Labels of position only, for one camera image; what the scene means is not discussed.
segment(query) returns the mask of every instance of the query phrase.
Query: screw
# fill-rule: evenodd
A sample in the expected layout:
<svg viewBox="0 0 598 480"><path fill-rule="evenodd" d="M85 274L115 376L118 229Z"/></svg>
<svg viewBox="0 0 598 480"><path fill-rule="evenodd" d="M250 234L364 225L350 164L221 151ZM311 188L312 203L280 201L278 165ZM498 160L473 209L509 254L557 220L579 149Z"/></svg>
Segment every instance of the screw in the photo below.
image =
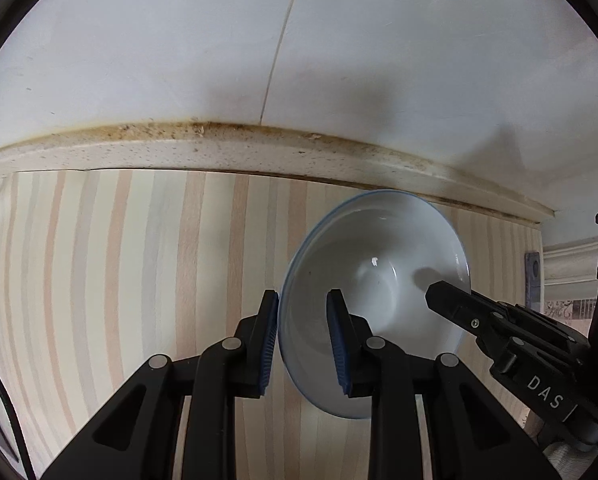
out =
<svg viewBox="0 0 598 480"><path fill-rule="evenodd" d="M373 350L378 350L385 346L385 341L382 338L380 338L379 336L374 335L374 336L366 339L365 344L368 346L368 348L372 348Z"/></svg>
<svg viewBox="0 0 598 480"><path fill-rule="evenodd" d="M459 364L459 358L455 354L441 354L441 364L453 368Z"/></svg>
<svg viewBox="0 0 598 480"><path fill-rule="evenodd" d="M166 364L168 364L168 358L163 354L156 354L148 359L148 366L153 370L163 368Z"/></svg>
<svg viewBox="0 0 598 480"><path fill-rule="evenodd" d="M221 341L221 346L223 346L226 350L236 350L241 346L241 339L238 337L227 337Z"/></svg>

